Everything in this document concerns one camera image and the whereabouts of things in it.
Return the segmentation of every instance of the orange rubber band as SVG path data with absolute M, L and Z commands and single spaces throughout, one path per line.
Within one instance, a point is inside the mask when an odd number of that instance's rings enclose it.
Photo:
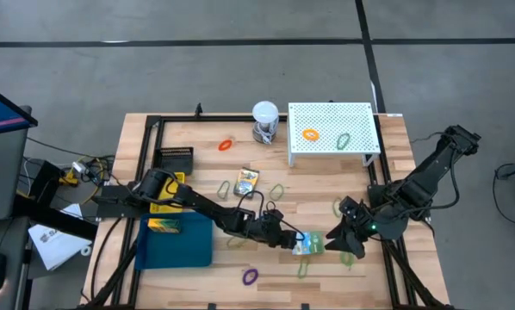
M 225 141 L 221 142 L 220 145 L 217 147 L 220 151 L 226 151 L 231 148 L 233 145 L 233 141 L 231 139 L 226 139 Z
M 319 132 L 315 129 L 306 129 L 303 131 L 303 139 L 309 141 L 316 141 L 319 139 Z

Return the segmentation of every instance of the purple rubber band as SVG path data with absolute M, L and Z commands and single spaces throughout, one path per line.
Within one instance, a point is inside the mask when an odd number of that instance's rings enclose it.
M 254 277 L 252 279 L 250 279 L 250 281 L 246 280 L 246 278 L 248 277 L 248 275 L 250 274 L 254 274 Z M 252 285 L 257 279 L 258 279 L 258 270 L 257 269 L 250 269 L 250 270 L 247 270 L 244 275 L 242 276 L 242 283 L 244 283 L 244 285 Z

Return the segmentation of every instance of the rubber band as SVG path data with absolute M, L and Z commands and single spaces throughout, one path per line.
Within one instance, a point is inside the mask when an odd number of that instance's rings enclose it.
M 223 151 L 230 149 L 232 145 L 233 145 L 233 141 L 231 139 L 226 139 L 220 143 L 220 145 L 217 147 L 217 149 L 223 152 Z
M 353 254 L 340 252 L 340 262 L 351 269 L 351 266 L 353 265 Z
M 253 274 L 254 277 L 250 280 L 247 280 L 247 277 L 249 275 Z M 250 270 L 247 270 L 244 275 L 242 275 L 242 283 L 244 283 L 245 286 L 252 285 L 259 277 L 258 270 L 255 268 L 252 268 Z
M 241 239 L 239 242 L 235 243 L 234 245 L 231 245 L 231 241 L 235 239 L 236 237 L 231 237 L 229 238 L 229 240 L 226 241 L 227 249 L 240 249 L 248 241 L 248 239 Z
M 342 199 L 340 199 L 340 197 L 336 197 L 336 199 L 334 199 L 332 202 L 332 212 L 334 213 L 334 216 L 341 218 L 342 214 L 336 209 L 336 202 L 342 202 Z
M 281 193 L 278 196 L 274 197 L 272 194 L 276 188 L 281 188 Z M 282 198 L 282 195 L 284 195 L 284 186 L 282 186 L 282 184 L 280 184 L 280 183 L 275 185 L 275 187 L 273 187 L 273 189 L 269 192 L 269 198 L 274 202 L 280 200 Z
M 221 194 L 221 190 L 223 189 L 223 186 L 225 186 L 226 184 L 226 190 L 225 190 L 225 194 L 222 195 Z M 223 200 L 226 200 L 227 196 L 229 195 L 229 189 L 231 188 L 231 183 L 229 181 L 223 181 L 223 183 L 221 184 L 220 188 L 217 189 L 217 196 Z
M 309 257 L 302 257 L 298 269 L 298 278 L 303 279 L 307 276 L 307 266 L 309 266 Z
M 343 145 L 340 145 L 340 140 L 343 138 L 343 137 L 347 137 L 347 139 L 344 141 Z M 342 151 L 345 149 L 345 147 L 350 144 L 350 140 L 351 140 L 351 136 L 349 133 L 342 133 L 338 136 L 338 141 L 336 141 L 336 148 L 338 149 L 338 151 Z
M 303 139 L 308 141 L 316 141 L 319 139 L 319 132 L 315 129 L 306 129 L 301 134 L 303 134 Z

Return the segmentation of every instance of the white paper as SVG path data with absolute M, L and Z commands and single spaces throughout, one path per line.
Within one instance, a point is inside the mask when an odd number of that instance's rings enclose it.
M 79 204 L 71 204 L 63 213 L 82 218 Z M 41 260 L 47 270 L 54 270 L 65 261 L 76 255 L 85 246 L 92 242 L 83 238 L 71 236 L 43 225 L 35 225 L 28 229 L 30 238 L 34 241 Z

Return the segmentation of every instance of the gray floor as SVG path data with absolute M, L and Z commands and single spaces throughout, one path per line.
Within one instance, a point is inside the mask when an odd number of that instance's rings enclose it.
M 373 38 L 515 37 L 515 0 L 364 3 Z M 354 3 L 344 0 L 0 0 L 0 41 L 360 33 Z M 375 46 L 375 58 L 387 111 L 405 115 L 411 138 L 451 124 L 483 137 L 478 154 L 456 166 L 461 202 L 433 215 L 437 248 L 454 305 L 515 309 L 515 226 L 497 214 L 491 194 L 493 170 L 515 161 L 515 45 Z M 32 137 L 96 154 L 115 152 L 128 112 L 188 112 L 199 102 L 208 112 L 241 112 L 261 100 L 280 110 L 288 102 L 372 100 L 361 46 L 4 48 L 0 91 L 34 108 L 40 125 Z M 415 144 L 417 161 L 434 144 Z M 33 144 L 26 154 L 75 159 Z M 497 193 L 515 219 L 515 178 L 498 183 Z M 61 194 L 76 200 L 87 189 Z M 444 179 L 436 201 L 453 195 Z M 74 307 L 87 264 L 76 257 L 36 280 L 31 308 Z

